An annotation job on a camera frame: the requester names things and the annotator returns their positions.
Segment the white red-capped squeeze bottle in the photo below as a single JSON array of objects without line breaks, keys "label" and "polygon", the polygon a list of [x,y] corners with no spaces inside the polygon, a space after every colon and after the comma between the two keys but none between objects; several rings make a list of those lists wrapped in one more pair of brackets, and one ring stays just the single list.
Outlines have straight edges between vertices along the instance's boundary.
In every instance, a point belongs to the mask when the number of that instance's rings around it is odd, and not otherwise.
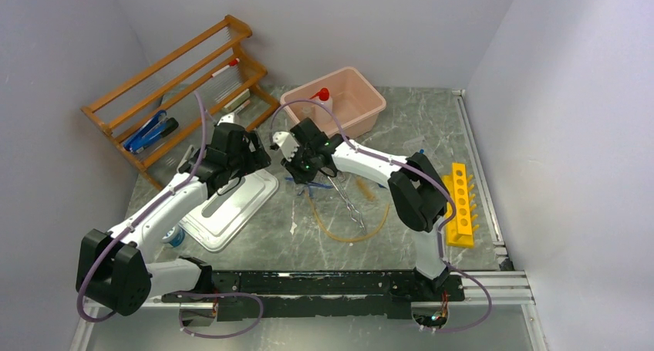
[{"label": "white red-capped squeeze bottle", "polygon": [[317,106],[314,112],[314,122],[317,125],[326,125],[332,121],[332,107],[333,100],[329,92],[329,89],[322,87],[317,93],[310,97],[311,100],[320,103],[321,106]]}]

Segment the brown test tube brush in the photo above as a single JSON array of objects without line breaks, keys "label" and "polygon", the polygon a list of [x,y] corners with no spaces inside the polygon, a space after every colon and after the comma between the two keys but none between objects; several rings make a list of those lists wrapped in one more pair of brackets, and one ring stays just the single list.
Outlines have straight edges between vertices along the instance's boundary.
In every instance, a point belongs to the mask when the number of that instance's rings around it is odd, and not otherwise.
[{"label": "brown test tube brush", "polygon": [[375,194],[362,178],[356,178],[356,186],[367,201],[374,201],[376,199]]}]

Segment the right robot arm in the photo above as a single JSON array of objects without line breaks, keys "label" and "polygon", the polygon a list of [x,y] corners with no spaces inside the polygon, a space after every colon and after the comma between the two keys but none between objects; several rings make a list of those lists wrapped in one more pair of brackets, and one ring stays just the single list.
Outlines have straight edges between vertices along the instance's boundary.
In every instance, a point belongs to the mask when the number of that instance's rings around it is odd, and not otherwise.
[{"label": "right robot arm", "polygon": [[443,260],[442,230],[453,200],[424,154],[394,156],[340,133],[328,137],[310,119],[289,131],[275,132],[270,139],[271,148],[282,153],[282,166],[299,184],[313,181],[317,173],[347,173],[387,189],[399,219],[413,234],[418,294],[434,300],[444,292],[450,270]]}]

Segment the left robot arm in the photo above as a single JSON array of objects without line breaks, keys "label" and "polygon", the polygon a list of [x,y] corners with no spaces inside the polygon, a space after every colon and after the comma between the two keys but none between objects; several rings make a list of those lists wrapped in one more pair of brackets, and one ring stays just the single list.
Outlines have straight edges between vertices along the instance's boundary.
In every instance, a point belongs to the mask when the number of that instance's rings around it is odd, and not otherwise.
[{"label": "left robot arm", "polygon": [[214,289],[209,264],[190,257],[154,262],[153,248],[180,220],[216,194],[229,181],[268,167],[271,158],[254,130],[220,123],[180,173],[135,215],[103,232],[82,239],[76,274],[76,309],[87,322],[86,299],[129,316],[153,296],[180,293],[196,302]]}]

